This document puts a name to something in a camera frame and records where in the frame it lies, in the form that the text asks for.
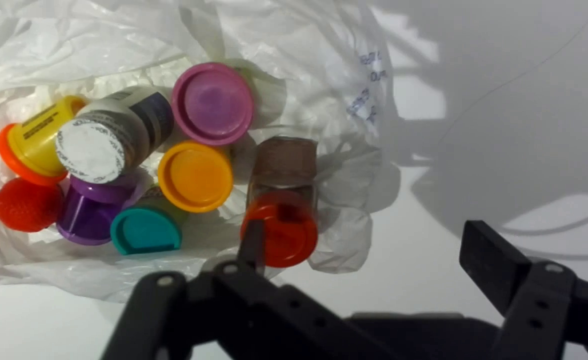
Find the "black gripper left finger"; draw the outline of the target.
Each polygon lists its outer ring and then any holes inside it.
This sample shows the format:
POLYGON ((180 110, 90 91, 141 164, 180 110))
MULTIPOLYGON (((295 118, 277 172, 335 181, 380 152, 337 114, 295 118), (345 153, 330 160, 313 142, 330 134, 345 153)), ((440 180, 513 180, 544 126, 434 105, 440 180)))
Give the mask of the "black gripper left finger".
POLYGON ((211 259, 203 271, 203 286, 209 292, 242 290, 262 292, 267 287, 264 278, 264 243, 265 225, 260 219, 250 219, 234 253, 224 253, 211 259))

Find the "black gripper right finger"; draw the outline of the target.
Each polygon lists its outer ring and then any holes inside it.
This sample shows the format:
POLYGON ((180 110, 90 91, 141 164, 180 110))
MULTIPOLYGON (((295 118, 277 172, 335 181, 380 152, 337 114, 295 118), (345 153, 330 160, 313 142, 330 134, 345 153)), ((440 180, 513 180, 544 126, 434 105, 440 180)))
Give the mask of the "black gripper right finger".
POLYGON ((463 224, 459 265, 505 319, 532 314, 534 261, 484 219, 463 224))

